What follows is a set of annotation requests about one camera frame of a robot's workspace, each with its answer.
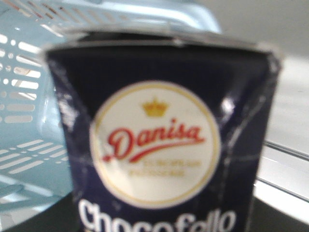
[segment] white chocofello text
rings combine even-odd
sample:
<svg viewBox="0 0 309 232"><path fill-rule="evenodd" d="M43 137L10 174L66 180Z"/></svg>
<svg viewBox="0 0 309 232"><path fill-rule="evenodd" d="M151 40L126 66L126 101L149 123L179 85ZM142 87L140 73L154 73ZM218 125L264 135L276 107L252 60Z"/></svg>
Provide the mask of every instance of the white chocofello text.
<svg viewBox="0 0 309 232"><path fill-rule="evenodd" d="M84 227L94 232L230 232L237 218L232 210L221 212L220 209L214 209L203 220L197 220L194 214L183 213L177 216L173 224L167 221L154 224L137 221L131 224L119 217L111 218L101 212L98 204L85 199L79 201L78 207Z"/></svg>

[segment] basket hole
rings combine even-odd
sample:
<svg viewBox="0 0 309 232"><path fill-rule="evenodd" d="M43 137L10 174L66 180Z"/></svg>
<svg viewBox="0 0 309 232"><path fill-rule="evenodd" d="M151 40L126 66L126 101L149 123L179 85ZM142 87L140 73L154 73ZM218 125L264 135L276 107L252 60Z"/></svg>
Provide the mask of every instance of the basket hole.
<svg viewBox="0 0 309 232"><path fill-rule="evenodd" d="M3 49L0 49L0 57L4 57L5 56L5 51Z"/></svg>
<svg viewBox="0 0 309 232"><path fill-rule="evenodd" d="M31 69L25 69L21 67L15 67L14 68L14 73L18 75L23 75L23 76L30 76L34 78L39 78L41 76L41 73L39 71L31 70Z"/></svg>
<svg viewBox="0 0 309 232"><path fill-rule="evenodd" d="M23 56L23 55L17 55L16 56L16 60L21 62L21 63L30 64L30 65L33 65L33 66L41 67L41 64L39 64L37 61L35 61L32 58Z"/></svg>
<svg viewBox="0 0 309 232"><path fill-rule="evenodd" d="M8 37L6 37L5 35L0 34L0 43L6 44L7 42L8 42Z"/></svg>
<svg viewBox="0 0 309 232"><path fill-rule="evenodd" d="M53 33L55 36L57 37L63 37L62 34L54 31L51 27L47 26L46 24L41 24L41 27L43 27L44 29L48 30L49 32Z"/></svg>
<svg viewBox="0 0 309 232"><path fill-rule="evenodd" d="M17 99L17 100L36 100L37 95L35 93L22 93L22 92L11 92L10 93L11 99Z"/></svg>
<svg viewBox="0 0 309 232"><path fill-rule="evenodd" d="M44 11L44 9L43 9L42 7L40 7L39 5L36 5L36 4L34 4L33 2L31 2L31 1L27 1L27 3L28 3L29 5L31 5L34 9L38 10L39 12L42 12L43 15L46 15L46 16L49 17L50 19L53 19L53 17L52 17L49 13L46 13L46 12Z"/></svg>
<svg viewBox="0 0 309 232"><path fill-rule="evenodd" d="M4 121L6 123L28 123L32 121L32 116L24 115L24 116L7 116Z"/></svg>
<svg viewBox="0 0 309 232"><path fill-rule="evenodd" d="M119 18L120 18L121 20L123 20L123 21L128 21L128 20L129 20L129 18L128 18L127 16L123 15L123 14L121 14L121 15L119 16Z"/></svg>
<svg viewBox="0 0 309 232"><path fill-rule="evenodd" d="M63 17L62 15L60 15L53 7L47 5L46 3L42 3L42 5L44 7L46 7L48 10L50 10L52 13L54 13L55 15L57 15L60 19L62 19L63 21L67 21L67 19L65 17Z"/></svg>
<svg viewBox="0 0 309 232"><path fill-rule="evenodd" d="M24 143L24 144L19 144L19 145L17 145L17 147L25 148L25 147L32 146L32 145L35 145L35 144L39 144L41 142L44 142L44 140L37 139L37 140L33 140L33 141L30 141L30 142L27 142L27 143Z"/></svg>
<svg viewBox="0 0 309 232"><path fill-rule="evenodd" d="M19 88L38 89L39 83L14 79L12 80L12 86Z"/></svg>
<svg viewBox="0 0 309 232"><path fill-rule="evenodd" d="M37 54L40 51L40 48L33 46L31 44L25 43L25 42L19 42L18 47L21 50L24 50L26 52L31 52L34 54Z"/></svg>
<svg viewBox="0 0 309 232"><path fill-rule="evenodd" d="M21 111L21 112L31 112L34 111L35 106L33 104L8 104L8 111Z"/></svg>
<svg viewBox="0 0 309 232"><path fill-rule="evenodd" d="M0 96L3 97L3 98L5 98L5 97L6 97L6 91L2 91L2 92L0 93Z"/></svg>
<svg viewBox="0 0 309 232"><path fill-rule="evenodd" d="M60 6L59 9L62 10L65 14L67 14L75 23L80 23L80 21L75 18L67 9L62 6Z"/></svg>
<svg viewBox="0 0 309 232"><path fill-rule="evenodd" d="M103 13L104 16L111 22L111 23L114 23L115 22L115 19L114 17L112 16L112 14L108 13L108 12L104 12Z"/></svg>
<svg viewBox="0 0 309 232"><path fill-rule="evenodd" d="M13 58L14 58L14 54L13 54L13 53L9 53L9 54L8 54L8 58L9 58L9 59L13 59Z"/></svg>
<svg viewBox="0 0 309 232"><path fill-rule="evenodd" d="M88 24L93 24L93 22L86 16L84 15L80 10L77 8L73 8L73 10Z"/></svg>
<svg viewBox="0 0 309 232"><path fill-rule="evenodd" d="M99 23L104 23L103 20L97 15L96 12L89 10L88 13Z"/></svg>
<svg viewBox="0 0 309 232"><path fill-rule="evenodd" d="M11 67L10 65L7 65L7 66L5 67L5 70L6 70L7 72L10 72L10 71L12 70L12 67Z"/></svg>

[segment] gold circle border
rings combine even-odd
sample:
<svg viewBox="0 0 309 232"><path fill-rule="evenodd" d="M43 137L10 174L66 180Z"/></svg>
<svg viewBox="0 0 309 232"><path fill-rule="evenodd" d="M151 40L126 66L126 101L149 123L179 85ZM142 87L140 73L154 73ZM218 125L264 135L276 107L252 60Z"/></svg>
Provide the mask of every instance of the gold circle border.
<svg viewBox="0 0 309 232"><path fill-rule="evenodd" d="M195 95L193 92L191 92L188 89L185 89L184 87L177 85L175 83L171 83L171 82L164 82L164 81L144 81L144 82L139 82L139 83L135 83L132 85L129 85L125 88L120 89L119 91L115 92L98 110L97 115L95 116L95 120L94 120L94 125L91 126L91 132L90 132L90 146L91 146L91 150L93 149L94 152L92 153L92 156L95 156L96 159L100 160L100 156L99 156L99 152L98 152L98 148L97 148L97 144L96 142L94 142L94 146L93 144L93 136L95 136L98 133L98 130L101 126L101 123L103 121L104 116L106 115L106 113L109 111L109 109L117 102L119 101L121 98L123 98L124 96L132 93L132 92L136 92L142 89L148 89L148 88L161 88L161 89L167 89L167 90L171 90L174 92L177 92L183 96L185 96L186 98L188 98L189 100L191 100L199 109L200 111L206 116L207 122L210 125L211 128L211 134L213 137L213 155L212 155L212 159L211 159L211 164L210 167L208 168L208 170L206 171L205 175L203 176L203 178L199 181L199 183L197 185L195 185L193 188L191 188L190 190L188 190L186 193L183 193L180 196L168 199L168 200L163 200L163 201L144 201L144 200L140 200L138 198L132 197L128 194L126 194L125 192L121 191L118 187L116 187L111 180L109 180L108 178L103 178L102 176L106 176L105 170L104 168L102 168L102 166L100 164L98 164L99 162L96 162L96 160L94 160L94 164L96 167L97 172L99 173L99 176L102 180L102 182L107 182L108 185L112 186L120 195L125 196L126 198L129 198L130 200L133 200L134 202L139 203L139 205L163 205L163 204L168 204L167 206L162 206L162 208L165 207L170 207L170 206L174 206L175 204L172 203L182 203L182 201L180 201L181 199L185 199L188 200L192 197L194 197L196 194L199 193L199 190L202 190L202 186L205 186L209 183L211 177L214 174L214 171L217 167L217 164L219 162L219 156L220 156L220 150L221 150L221 145L220 145L220 135L219 135L219 130L218 127L216 125L215 119L211 113L211 111L209 110L209 108L207 107L207 105L197 96Z"/></svg>

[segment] white surface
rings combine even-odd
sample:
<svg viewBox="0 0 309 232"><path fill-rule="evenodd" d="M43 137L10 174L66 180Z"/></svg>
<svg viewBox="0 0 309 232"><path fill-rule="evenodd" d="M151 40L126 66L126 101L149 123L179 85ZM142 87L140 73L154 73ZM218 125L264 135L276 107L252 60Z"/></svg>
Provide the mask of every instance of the white surface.
<svg viewBox="0 0 309 232"><path fill-rule="evenodd" d="M258 177L309 200L309 162L264 147Z"/></svg>
<svg viewBox="0 0 309 232"><path fill-rule="evenodd" d="M267 140L309 154L309 59L287 57L283 65Z"/></svg>

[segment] dark blue package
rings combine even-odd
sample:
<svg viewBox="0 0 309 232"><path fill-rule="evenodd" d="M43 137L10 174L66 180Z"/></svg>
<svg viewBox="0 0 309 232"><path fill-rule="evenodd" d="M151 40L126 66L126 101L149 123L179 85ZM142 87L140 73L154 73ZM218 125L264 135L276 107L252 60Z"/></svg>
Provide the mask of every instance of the dark blue package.
<svg viewBox="0 0 309 232"><path fill-rule="evenodd" d="M91 32L45 54L83 231L243 232L280 70L207 33Z"/></svg>

